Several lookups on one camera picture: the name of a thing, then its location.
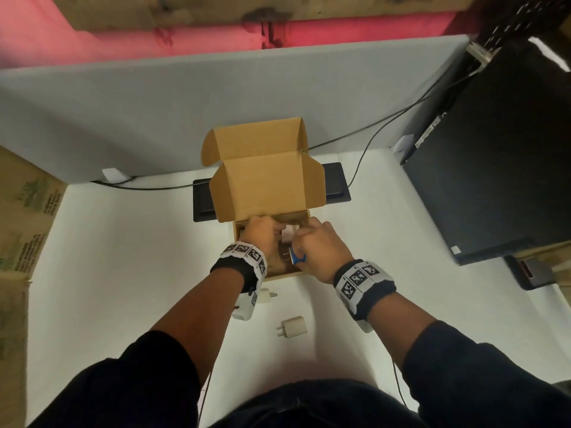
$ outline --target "blue object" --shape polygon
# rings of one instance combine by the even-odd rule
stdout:
[[[294,250],[292,248],[289,248],[289,256],[291,257],[291,264],[297,264],[299,262],[304,262],[305,261],[305,254],[303,254],[303,258],[300,259],[298,257],[296,257],[296,255],[294,254]]]

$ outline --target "box lid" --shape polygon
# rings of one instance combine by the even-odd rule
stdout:
[[[201,159],[204,166],[222,161],[210,180],[219,222],[325,205],[325,172],[307,155],[301,118],[212,129]]]

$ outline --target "dark sleeve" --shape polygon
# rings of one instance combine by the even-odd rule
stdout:
[[[403,378],[432,428],[571,426],[571,396],[441,321],[413,344]]]
[[[150,331],[76,375],[30,427],[196,427],[199,396],[182,345]]]

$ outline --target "left hand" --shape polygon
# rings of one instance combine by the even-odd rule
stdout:
[[[285,228],[285,224],[280,224],[271,216],[253,216],[248,221],[240,241],[256,245],[268,259],[277,251],[277,242]]]

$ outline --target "right hand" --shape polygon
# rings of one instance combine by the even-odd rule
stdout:
[[[325,284],[333,284],[339,268],[354,260],[331,223],[321,223],[316,217],[311,217],[308,226],[296,232],[292,249],[298,258],[306,257],[296,266]]]

